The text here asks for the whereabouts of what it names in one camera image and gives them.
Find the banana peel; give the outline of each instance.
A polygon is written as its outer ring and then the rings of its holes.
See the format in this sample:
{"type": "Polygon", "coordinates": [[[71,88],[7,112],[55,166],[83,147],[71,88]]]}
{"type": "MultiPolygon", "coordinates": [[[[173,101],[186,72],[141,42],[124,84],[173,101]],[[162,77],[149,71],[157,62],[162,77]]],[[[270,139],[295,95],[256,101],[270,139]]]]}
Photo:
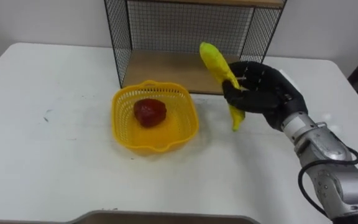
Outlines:
{"type": "MultiPolygon", "coordinates": [[[[240,90],[239,82],[231,72],[229,65],[219,50],[212,44],[202,42],[200,45],[200,55],[203,62],[212,76],[220,83],[229,80],[234,88],[240,90]]],[[[246,112],[229,105],[230,115],[233,119],[233,131],[240,128],[241,122],[246,118],[246,112]]]]}

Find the plastic basket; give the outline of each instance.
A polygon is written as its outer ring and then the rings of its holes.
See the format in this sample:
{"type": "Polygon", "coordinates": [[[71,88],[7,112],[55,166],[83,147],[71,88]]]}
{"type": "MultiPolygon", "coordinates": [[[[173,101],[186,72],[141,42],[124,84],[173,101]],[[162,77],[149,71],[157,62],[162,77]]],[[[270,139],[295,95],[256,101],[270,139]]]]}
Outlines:
{"type": "Polygon", "coordinates": [[[119,90],[112,101],[112,132],[117,142],[139,154],[171,151],[198,131],[198,117],[190,94],[181,85],[146,81],[119,90]],[[134,104],[152,98],[165,103],[167,117],[144,128],[136,120],[134,104]]]}

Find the white table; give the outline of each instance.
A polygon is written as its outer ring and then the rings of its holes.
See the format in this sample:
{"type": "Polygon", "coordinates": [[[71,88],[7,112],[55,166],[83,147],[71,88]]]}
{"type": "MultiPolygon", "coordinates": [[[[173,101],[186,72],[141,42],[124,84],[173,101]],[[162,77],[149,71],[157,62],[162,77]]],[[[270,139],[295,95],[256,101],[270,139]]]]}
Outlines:
{"type": "MultiPolygon", "coordinates": [[[[358,96],[326,60],[268,57],[316,121],[358,150],[358,96]]],[[[244,215],[329,223],[301,196],[293,146],[264,118],[238,133],[221,96],[195,95],[200,131],[183,149],[138,157],[111,136],[119,85],[111,49],[15,44],[0,58],[0,220],[67,222],[93,210],[244,215]]],[[[305,185],[313,196],[309,178],[305,185]]]]}

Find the wooden shelf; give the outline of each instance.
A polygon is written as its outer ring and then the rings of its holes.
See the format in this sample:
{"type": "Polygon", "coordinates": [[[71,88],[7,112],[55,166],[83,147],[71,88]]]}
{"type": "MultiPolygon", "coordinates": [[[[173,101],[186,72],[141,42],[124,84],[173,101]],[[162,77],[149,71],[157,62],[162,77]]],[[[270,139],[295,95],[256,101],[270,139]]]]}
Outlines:
{"type": "Polygon", "coordinates": [[[217,4],[225,6],[265,6],[283,7],[282,0],[138,0],[138,1],[160,1],[160,2],[182,2],[193,4],[217,4]]]}
{"type": "MultiPolygon", "coordinates": [[[[235,55],[225,58],[229,63],[239,60],[235,55]]],[[[124,86],[146,80],[181,84],[191,93],[222,94],[221,86],[209,73],[199,54],[133,50],[124,86]]]]}

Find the black wire rack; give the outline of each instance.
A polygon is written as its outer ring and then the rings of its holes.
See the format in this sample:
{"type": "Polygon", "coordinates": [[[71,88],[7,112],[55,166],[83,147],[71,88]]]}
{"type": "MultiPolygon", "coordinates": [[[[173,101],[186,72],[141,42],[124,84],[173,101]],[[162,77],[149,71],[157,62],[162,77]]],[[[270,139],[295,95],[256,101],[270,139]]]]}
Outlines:
{"type": "Polygon", "coordinates": [[[282,6],[104,0],[119,82],[133,50],[198,52],[202,41],[239,60],[263,62],[282,6]]]}

